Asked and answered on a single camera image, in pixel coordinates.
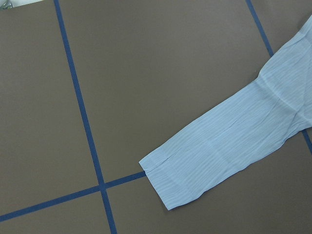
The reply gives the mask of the light blue button shirt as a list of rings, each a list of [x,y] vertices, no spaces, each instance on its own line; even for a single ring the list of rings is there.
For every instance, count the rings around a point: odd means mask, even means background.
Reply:
[[[199,198],[312,125],[312,21],[257,78],[140,162],[168,210]]]

